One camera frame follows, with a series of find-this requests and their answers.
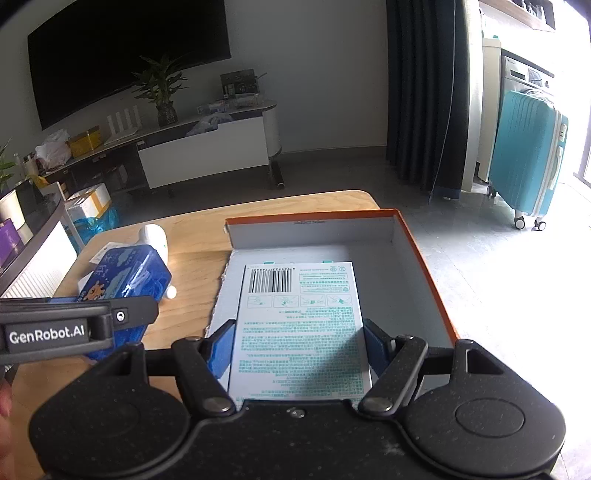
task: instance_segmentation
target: paper sheet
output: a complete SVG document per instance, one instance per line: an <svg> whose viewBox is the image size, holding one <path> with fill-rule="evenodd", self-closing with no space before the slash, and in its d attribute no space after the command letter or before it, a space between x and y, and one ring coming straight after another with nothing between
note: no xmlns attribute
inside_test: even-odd
<svg viewBox="0 0 591 480"><path fill-rule="evenodd" d="M359 402L371 388L350 262L247 265L229 394Z"/></svg>
<svg viewBox="0 0 591 480"><path fill-rule="evenodd" d="M119 247L128 247L129 244L121 244L119 242L109 242L103 248L101 248L94 257L92 257L89 262L94 264L99 264L107 250L111 250L111 248L119 248Z"/></svg>

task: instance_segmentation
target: purple object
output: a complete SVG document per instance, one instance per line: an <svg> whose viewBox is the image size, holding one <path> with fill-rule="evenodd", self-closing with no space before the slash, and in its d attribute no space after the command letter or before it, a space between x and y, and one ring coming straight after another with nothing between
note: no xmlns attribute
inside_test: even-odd
<svg viewBox="0 0 591 480"><path fill-rule="evenodd" d="M12 220L9 218L0 223L0 264L3 265L8 257L19 253L23 246Z"/></svg>

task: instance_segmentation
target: plastic bag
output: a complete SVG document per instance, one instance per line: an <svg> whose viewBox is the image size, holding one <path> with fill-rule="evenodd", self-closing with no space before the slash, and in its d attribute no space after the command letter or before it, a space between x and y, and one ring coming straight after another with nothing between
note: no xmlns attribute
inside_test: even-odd
<svg viewBox="0 0 591 480"><path fill-rule="evenodd" d="M69 138L70 135L66 130L58 130L47 137L43 141L43 145L39 145L35 148L37 158L41 161L43 168L51 170L70 160L72 151L66 143Z"/></svg>
<svg viewBox="0 0 591 480"><path fill-rule="evenodd" d="M226 124L233 122L234 119L227 113L214 113L202 118L197 124L189 130L189 133L185 137L191 137L192 135L204 134L205 132L212 132L217 130L219 124Z"/></svg>
<svg viewBox="0 0 591 480"><path fill-rule="evenodd" d="M80 218L74 222L74 226L76 227L76 230L78 230L80 238L82 238L82 241L86 245L95 235L117 228L119 226L119 213L115 206L111 205L99 218ZM74 249L79 254L80 252L76 241L70 237L70 242L72 242Z"/></svg>

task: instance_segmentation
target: potted plant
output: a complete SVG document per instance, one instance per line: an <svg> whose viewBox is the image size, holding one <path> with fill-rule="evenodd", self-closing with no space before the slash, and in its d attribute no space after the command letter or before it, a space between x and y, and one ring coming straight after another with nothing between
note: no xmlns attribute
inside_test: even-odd
<svg viewBox="0 0 591 480"><path fill-rule="evenodd" d="M142 73L133 72L138 78L137 90L140 92L136 98L147 98L150 103L155 103L158 109L158 125L166 125L178 122L177 112L174 110L170 97L176 91L183 89L183 82L187 80L183 77L183 72L178 70L175 60L170 60L168 55L163 55L160 61L152 60L147 57L141 57L150 67Z"/></svg>
<svg viewBox="0 0 591 480"><path fill-rule="evenodd" d="M4 222L10 218L14 228L19 229L25 223L25 217L22 215L21 204L18 203L17 191L8 190L8 180L13 175L8 170L15 165L14 162L4 159L9 143L10 140L0 149L0 220Z"/></svg>

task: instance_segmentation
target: suitcase handle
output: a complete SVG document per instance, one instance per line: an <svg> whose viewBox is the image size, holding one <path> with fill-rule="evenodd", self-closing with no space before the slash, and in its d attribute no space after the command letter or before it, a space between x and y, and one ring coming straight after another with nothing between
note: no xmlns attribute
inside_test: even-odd
<svg viewBox="0 0 591 480"><path fill-rule="evenodd" d="M558 174L560 172L560 167L562 166L562 159L564 157L564 148L558 147L556 149L556 155L554 156L554 168L552 170L552 180L550 180L550 184L548 188L550 190L554 190L556 188L556 184L558 183Z"/></svg>

